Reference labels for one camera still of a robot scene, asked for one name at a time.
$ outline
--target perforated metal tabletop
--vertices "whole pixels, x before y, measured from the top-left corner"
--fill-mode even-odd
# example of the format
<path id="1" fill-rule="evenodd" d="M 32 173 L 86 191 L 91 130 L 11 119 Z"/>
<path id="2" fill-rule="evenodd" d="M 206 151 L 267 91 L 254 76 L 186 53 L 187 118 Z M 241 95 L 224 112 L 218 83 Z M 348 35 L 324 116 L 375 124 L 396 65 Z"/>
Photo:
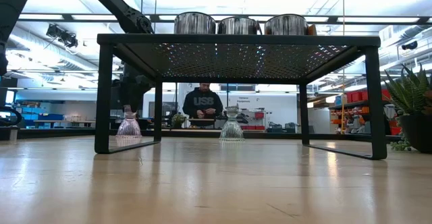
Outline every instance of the perforated metal tabletop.
<path id="1" fill-rule="evenodd" d="M 164 82 L 299 84 L 379 46 L 377 37 L 100 34 L 98 43 L 149 78 Z"/>

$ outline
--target clear glass vase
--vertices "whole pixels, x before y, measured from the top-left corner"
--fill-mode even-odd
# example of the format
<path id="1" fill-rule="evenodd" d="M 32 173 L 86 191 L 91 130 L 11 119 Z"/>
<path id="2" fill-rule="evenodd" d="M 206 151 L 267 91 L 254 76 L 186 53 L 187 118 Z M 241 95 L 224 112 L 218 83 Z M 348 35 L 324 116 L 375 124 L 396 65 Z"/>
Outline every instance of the clear glass vase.
<path id="1" fill-rule="evenodd" d="M 237 115 L 240 110 L 238 105 L 226 107 L 228 120 L 225 122 L 222 128 L 221 136 L 219 141 L 222 143 L 226 142 L 243 142 L 243 130 L 237 123 Z"/>
<path id="2" fill-rule="evenodd" d="M 140 138 L 141 129 L 136 121 L 136 113 L 132 112 L 130 105 L 124 105 L 124 119 L 117 131 L 117 137 Z"/>

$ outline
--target black hoodie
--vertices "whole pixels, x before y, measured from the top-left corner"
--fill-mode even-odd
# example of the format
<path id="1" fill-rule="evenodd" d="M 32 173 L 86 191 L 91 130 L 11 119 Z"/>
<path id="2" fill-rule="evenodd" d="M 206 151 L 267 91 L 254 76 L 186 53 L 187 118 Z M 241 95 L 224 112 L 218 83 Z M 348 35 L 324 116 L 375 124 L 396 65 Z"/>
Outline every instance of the black hoodie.
<path id="1" fill-rule="evenodd" d="M 223 105 L 219 96 L 212 91 L 202 92 L 200 88 L 195 88 L 192 92 L 189 92 L 184 99 L 183 112 L 189 115 L 189 118 L 198 119 L 196 111 L 201 110 L 205 113 L 206 109 L 216 109 L 215 114 L 205 115 L 205 119 L 214 119 L 215 116 L 220 115 L 223 110 Z M 206 126 L 213 125 L 213 122 L 198 122 L 191 121 L 192 125 Z"/>

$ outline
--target stainless steel pot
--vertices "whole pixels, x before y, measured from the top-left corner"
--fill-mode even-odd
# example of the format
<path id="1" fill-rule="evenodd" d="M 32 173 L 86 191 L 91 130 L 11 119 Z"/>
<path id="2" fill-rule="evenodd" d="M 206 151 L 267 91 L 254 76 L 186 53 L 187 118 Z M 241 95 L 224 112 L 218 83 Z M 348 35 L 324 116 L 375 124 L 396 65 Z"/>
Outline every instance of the stainless steel pot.
<path id="1" fill-rule="evenodd" d="M 243 17 L 225 18 L 217 27 L 218 34 L 257 34 L 258 31 L 262 34 L 257 21 Z"/>
<path id="2" fill-rule="evenodd" d="M 174 20 L 175 34 L 214 34 L 216 21 L 201 12 L 185 12 L 178 14 Z"/>
<path id="3" fill-rule="evenodd" d="M 265 34 L 268 35 L 307 35 L 306 19 L 295 14 L 275 16 L 265 22 Z"/>

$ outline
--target potted plant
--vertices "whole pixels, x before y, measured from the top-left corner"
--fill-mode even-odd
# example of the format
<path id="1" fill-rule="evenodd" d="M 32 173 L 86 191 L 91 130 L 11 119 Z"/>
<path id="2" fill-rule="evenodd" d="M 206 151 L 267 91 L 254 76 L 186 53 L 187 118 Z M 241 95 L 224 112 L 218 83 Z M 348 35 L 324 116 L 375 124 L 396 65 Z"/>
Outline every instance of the potted plant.
<path id="1" fill-rule="evenodd" d="M 181 129 L 182 124 L 186 120 L 186 117 L 184 117 L 181 113 L 177 113 L 173 116 L 173 119 L 171 121 L 172 127 L 174 129 Z"/>
<path id="2" fill-rule="evenodd" d="M 389 100 L 403 111 L 398 121 L 404 137 L 419 152 L 432 153 L 429 139 L 432 129 L 432 91 L 426 71 L 421 67 L 416 75 L 404 66 L 397 81 L 385 73 L 389 81 L 385 83 L 391 95 Z"/>

